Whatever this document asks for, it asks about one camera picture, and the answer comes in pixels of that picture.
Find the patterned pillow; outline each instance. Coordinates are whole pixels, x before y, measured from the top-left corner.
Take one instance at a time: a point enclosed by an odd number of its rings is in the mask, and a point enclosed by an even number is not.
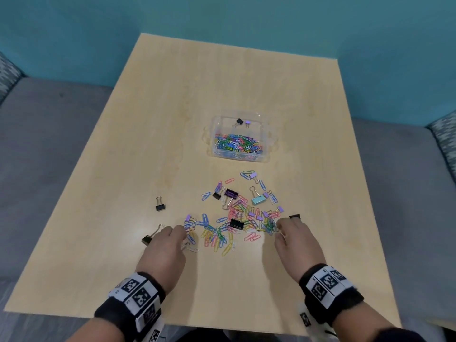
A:
[[[456,111],[431,123],[432,131],[456,182]]]
[[[21,77],[22,72],[0,52],[0,104]]]

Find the hand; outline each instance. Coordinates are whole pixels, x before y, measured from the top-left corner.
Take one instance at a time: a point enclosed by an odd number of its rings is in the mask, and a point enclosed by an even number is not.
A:
[[[145,248],[136,272],[143,271],[151,275],[168,295],[184,270],[186,259],[181,246],[186,237],[183,226],[163,228]]]
[[[281,218],[275,234],[275,248],[288,275],[296,282],[312,266],[326,263],[325,255],[309,227],[298,217]]]

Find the wristband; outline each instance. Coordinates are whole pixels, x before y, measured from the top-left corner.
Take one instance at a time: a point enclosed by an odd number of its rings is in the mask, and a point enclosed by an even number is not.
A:
[[[162,286],[152,276],[134,273],[109,292],[94,316],[116,325],[125,342],[140,341],[160,317],[160,304],[165,296]]]
[[[364,297],[344,275],[326,264],[312,266],[299,280],[305,305],[319,324],[333,326],[335,318],[364,301]]]

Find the wooden tabletop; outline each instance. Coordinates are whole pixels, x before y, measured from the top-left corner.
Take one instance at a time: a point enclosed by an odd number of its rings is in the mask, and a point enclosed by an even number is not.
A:
[[[269,118],[266,163],[210,156],[209,127],[223,109]],[[92,317],[134,271],[141,238],[187,214],[226,216],[204,192],[219,180],[251,198],[255,170],[283,215],[300,213],[328,264],[400,325],[336,60],[142,34],[6,306]],[[157,212],[156,196],[166,209]],[[261,233],[226,256],[204,247],[164,302],[169,324],[305,335],[274,238]]]

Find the pile of paper clips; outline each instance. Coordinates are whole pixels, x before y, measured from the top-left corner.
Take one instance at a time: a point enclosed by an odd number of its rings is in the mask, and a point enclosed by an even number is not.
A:
[[[204,228],[201,234],[201,240],[204,240],[205,247],[213,247],[214,252],[222,250],[222,256],[225,256],[230,251],[236,248],[236,241],[233,239],[233,234],[239,234],[244,231],[247,235],[243,238],[246,242],[253,242],[261,238],[261,234],[257,232],[267,232],[272,235],[278,231],[276,227],[276,219],[284,212],[281,206],[278,206],[275,211],[262,211],[256,205],[269,199],[272,205],[279,201],[272,191],[267,191],[262,180],[258,179],[255,171],[243,171],[240,173],[242,178],[254,180],[255,184],[259,184],[263,190],[263,194],[259,194],[255,186],[249,188],[253,194],[252,205],[249,205],[248,200],[237,192],[227,189],[219,181],[217,187],[212,192],[202,194],[202,201],[205,201],[210,195],[223,203],[222,208],[228,211],[228,216],[221,217],[216,220],[216,227],[213,227],[208,219],[207,214],[202,214],[202,221],[198,221],[191,215],[187,215],[184,221],[184,227],[187,231],[188,241],[196,244],[196,226]],[[234,178],[225,181],[229,184],[234,181]]]

